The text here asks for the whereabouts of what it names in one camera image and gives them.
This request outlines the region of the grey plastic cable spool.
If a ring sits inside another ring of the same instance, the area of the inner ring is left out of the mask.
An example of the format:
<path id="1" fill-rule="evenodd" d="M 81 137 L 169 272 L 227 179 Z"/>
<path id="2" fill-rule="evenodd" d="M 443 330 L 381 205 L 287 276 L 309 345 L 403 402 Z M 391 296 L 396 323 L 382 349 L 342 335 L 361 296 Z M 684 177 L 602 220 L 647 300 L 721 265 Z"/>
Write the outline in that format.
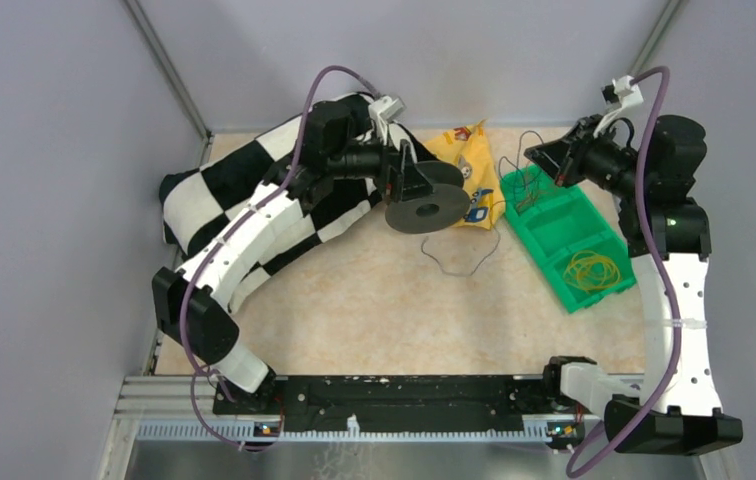
<path id="1" fill-rule="evenodd" d="M 401 233 L 425 234 L 448 228 L 461 220 L 469 208 L 470 198 L 457 167 L 438 160 L 422 162 L 432 163 L 428 176 L 433 193 L 407 202 L 391 199 L 386 207 L 385 221 Z"/>

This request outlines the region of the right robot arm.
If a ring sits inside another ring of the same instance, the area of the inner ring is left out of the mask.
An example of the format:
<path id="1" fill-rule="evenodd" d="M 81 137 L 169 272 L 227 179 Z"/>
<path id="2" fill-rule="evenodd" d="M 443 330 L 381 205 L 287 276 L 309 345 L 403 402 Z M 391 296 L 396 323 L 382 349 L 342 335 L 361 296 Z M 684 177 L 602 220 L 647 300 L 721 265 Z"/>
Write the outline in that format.
<path id="1" fill-rule="evenodd" d="M 691 195 L 707 153 L 705 129 L 663 115 L 640 151 L 617 143 L 613 129 L 598 132 L 598 123 L 582 118 L 525 155 L 559 187 L 590 181 L 617 198 L 646 322 L 644 383 L 618 386 L 591 360 L 555 358 L 541 400 L 554 412 L 577 402 L 591 409 L 619 453 L 698 456 L 736 445 L 743 423 L 724 410 L 708 352 L 709 220 Z"/>

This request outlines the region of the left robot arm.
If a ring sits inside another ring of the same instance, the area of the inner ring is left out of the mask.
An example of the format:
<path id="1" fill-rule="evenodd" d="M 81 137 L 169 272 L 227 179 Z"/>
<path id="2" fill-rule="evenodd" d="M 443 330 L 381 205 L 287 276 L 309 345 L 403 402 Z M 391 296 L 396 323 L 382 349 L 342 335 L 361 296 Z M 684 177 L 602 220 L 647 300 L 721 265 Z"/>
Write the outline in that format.
<path id="1" fill-rule="evenodd" d="M 153 278 L 158 326 L 236 391 L 251 413 L 273 404 L 272 368 L 239 339 L 242 301 L 310 250 L 349 230 L 382 200 L 371 179 L 343 179 L 310 212 L 266 181 L 290 164 L 300 116 L 269 129 L 221 160 L 161 183 L 164 238 L 181 247 L 176 271 Z"/>

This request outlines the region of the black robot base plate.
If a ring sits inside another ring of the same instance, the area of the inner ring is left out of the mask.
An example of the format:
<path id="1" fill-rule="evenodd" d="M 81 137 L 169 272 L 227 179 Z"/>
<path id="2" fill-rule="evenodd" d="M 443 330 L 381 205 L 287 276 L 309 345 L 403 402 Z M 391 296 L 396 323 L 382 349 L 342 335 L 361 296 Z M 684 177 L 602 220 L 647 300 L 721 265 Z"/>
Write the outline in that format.
<path id="1" fill-rule="evenodd" d="M 512 433 L 534 420 L 562 433 L 591 416 L 539 375 L 279 376 L 253 394 L 218 388 L 212 411 L 270 416 L 287 433 Z"/>

